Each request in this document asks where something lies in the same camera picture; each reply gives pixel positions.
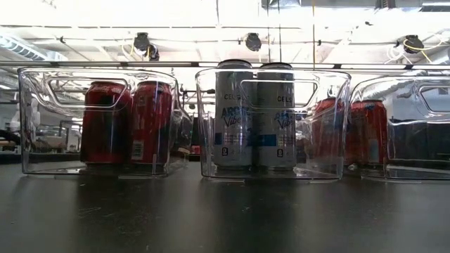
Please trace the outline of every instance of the black countertop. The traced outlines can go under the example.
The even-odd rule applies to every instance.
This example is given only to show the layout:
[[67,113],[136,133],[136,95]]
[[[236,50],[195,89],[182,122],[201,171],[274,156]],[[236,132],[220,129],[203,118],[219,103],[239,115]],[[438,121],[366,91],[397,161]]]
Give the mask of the black countertop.
[[23,176],[0,167],[0,252],[448,252],[450,184]]

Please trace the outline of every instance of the celsius can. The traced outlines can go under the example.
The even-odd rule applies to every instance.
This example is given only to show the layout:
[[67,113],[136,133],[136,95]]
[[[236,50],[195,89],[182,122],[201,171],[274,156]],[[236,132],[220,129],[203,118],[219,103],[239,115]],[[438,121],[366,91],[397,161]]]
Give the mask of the celsius can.
[[[261,68],[293,69],[286,63],[267,63]],[[292,73],[258,73],[258,165],[261,167],[292,169],[297,164],[293,81]]]
[[245,169],[252,165],[252,115],[255,85],[252,65],[244,60],[225,60],[218,69],[249,70],[216,73],[214,163],[219,169]]

